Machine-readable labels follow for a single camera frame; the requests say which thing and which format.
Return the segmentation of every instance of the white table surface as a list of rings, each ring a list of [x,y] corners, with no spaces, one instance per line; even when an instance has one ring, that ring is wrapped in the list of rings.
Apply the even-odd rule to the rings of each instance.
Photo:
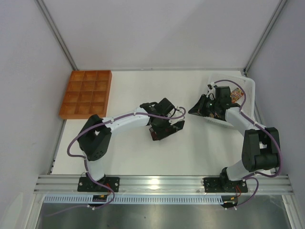
[[[240,76],[239,71],[138,71],[112,72],[107,116],[126,113],[142,103],[168,98],[188,111],[205,91],[212,73]],[[52,174],[81,174],[83,160],[66,150],[86,120],[67,120]],[[152,141],[149,127],[113,137],[103,157],[108,175],[218,175],[241,159],[242,135],[233,129],[187,114],[183,130]],[[82,154],[78,143],[72,154]]]

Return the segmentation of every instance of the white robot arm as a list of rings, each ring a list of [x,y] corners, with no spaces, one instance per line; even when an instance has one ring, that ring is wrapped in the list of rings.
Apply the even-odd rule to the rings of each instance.
[[[107,152],[112,136],[135,127],[151,125],[149,130],[153,141],[161,140],[182,130],[183,119],[184,114],[166,98],[159,103],[142,104],[129,113],[115,117],[99,118],[92,115],[81,132],[94,125],[103,125],[83,134],[78,142],[88,160],[87,169],[93,180],[99,181],[105,176],[102,157]]]
[[[189,114],[203,117],[213,117],[232,124],[243,136],[244,144],[242,159],[235,165],[226,167],[220,174],[221,183],[224,186],[234,184],[232,181],[240,181],[253,172],[269,170],[280,165],[279,134],[274,127],[267,128],[248,117],[240,109],[240,105],[232,103],[229,86],[215,88],[215,97],[203,94],[198,103],[188,112]]]

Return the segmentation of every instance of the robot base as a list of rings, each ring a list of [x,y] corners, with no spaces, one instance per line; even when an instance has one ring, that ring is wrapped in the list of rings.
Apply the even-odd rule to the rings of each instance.
[[[242,180],[231,181],[227,176],[227,168],[224,168],[219,177],[206,177],[203,179],[203,185],[206,193],[236,193],[236,187],[242,193],[248,192],[246,182]]]
[[[103,185],[108,184],[114,192],[119,191],[119,187],[120,187],[120,178],[119,177],[104,177],[101,180],[99,180],[98,182]],[[81,177],[78,182],[77,191],[78,192],[108,192],[108,189],[101,187],[97,184],[94,184],[89,179],[89,177]]]

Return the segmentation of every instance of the plastic basket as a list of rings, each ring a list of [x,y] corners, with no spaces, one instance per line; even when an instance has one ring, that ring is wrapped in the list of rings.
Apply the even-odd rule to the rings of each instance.
[[[231,80],[239,84],[244,91],[246,92],[247,100],[243,106],[243,111],[250,116],[251,118],[254,118],[254,100],[255,100],[255,82],[252,79],[243,77],[243,76],[230,76],[230,75],[223,75],[223,74],[212,74],[209,77],[208,84],[211,82],[215,82],[218,80]],[[233,83],[230,82],[219,82],[217,83],[217,86],[229,86],[230,90],[233,91],[237,86]],[[244,101],[244,96],[242,96],[237,103],[239,105],[242,104]],[[215,118],[209,118],[205,117],[209,122],[221,125],[223,127],[228,127],[228,128],[234,128],[233,125],[231,125],[228,122],[221,121]]]

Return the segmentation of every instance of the orange tray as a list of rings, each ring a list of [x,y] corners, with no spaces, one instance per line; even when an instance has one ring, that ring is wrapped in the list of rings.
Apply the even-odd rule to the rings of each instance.
[[[62,119],[87,119],[97,114],[105,117],[112,73],[107,71],[72,71],[59,116]]]

